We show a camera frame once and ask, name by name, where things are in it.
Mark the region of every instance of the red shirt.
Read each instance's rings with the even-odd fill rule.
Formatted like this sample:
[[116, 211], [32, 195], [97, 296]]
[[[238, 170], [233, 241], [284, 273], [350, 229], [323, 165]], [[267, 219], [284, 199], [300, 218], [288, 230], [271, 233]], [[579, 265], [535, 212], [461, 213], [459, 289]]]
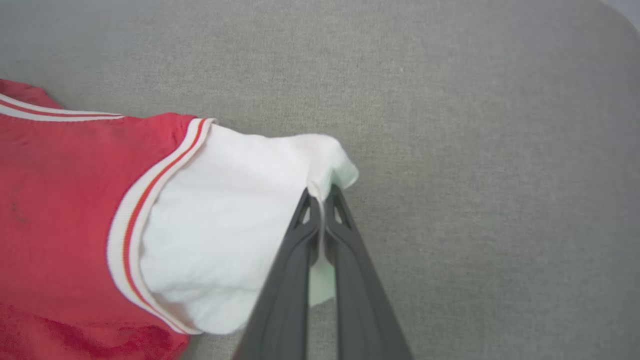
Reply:
[[162, 186], [211, 119], [62, 110], [0, 80], [0, 359], [176, 359], [190, 329], [138, 268]]

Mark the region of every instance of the striped trim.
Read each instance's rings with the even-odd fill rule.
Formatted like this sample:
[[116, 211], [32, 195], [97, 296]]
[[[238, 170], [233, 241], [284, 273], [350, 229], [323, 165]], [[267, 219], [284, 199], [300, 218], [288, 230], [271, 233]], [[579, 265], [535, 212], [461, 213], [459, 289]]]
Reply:
[[99, 113], [96, 111], [73, 111], [45, 108], [28, 104], [0, 94], [0, 113], [11, 117], [36, 121], [86, 121], [100, 119], [119, 119], [121, 114]]
[[200, 148], [213, 119], [193, 119], [184, 140], [169, 156], [142, 175], [125, 194], [111, 223], [107, 242], [109, 271], [122, 294], [162, 319], [174, 331], [200, 334], [163, 309], [153, 298], [140, 272], [140, 243], [151, 207], [167, 180]]

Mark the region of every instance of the gray surface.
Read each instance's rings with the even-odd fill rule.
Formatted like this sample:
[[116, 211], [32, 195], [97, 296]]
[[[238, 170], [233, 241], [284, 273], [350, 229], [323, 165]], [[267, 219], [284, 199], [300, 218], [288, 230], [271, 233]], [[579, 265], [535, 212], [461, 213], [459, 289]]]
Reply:
[[[592, 1], [0, 0], [71, 109], [336, 136], [417, 359], [637, 359], [640, 40]], [[331, 307], [314, 359], [331, 359]], [[194, 339], [228, 359], [239, 336]]]

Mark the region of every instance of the gray fabric surface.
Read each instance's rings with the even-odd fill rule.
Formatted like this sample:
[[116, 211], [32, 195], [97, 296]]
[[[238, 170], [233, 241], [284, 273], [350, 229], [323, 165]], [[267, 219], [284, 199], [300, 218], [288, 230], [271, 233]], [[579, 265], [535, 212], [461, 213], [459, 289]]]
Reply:
[[[0, 34], [0, 76], [70, 109], [337, 137], [416, 359], [640, 354], [640, 40], [610, 8], [0, 0]], [[312, 312], [312, 359], [335, 358], [333, 311]]]

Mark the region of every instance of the red fabric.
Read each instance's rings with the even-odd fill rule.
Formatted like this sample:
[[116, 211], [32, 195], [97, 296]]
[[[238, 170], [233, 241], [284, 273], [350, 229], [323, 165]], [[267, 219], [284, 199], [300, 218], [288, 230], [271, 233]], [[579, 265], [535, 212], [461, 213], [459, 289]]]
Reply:
[[13, 97], [16, 100], [32, 105], [44, 106], [45, 108], [62, 109], [62, 106], [58, 105], [58, 103], [47, 96], [44, 89], [25, 83], [0, 79], [0, 94]]
[[[25, 84], [0, 81], [0, 91], [55, 105]], [[122, 197], [180, 145], [191, 119], [0, 114], [0, 359], [180, 356], [188, 335], [119, 292], [105, 251]]]

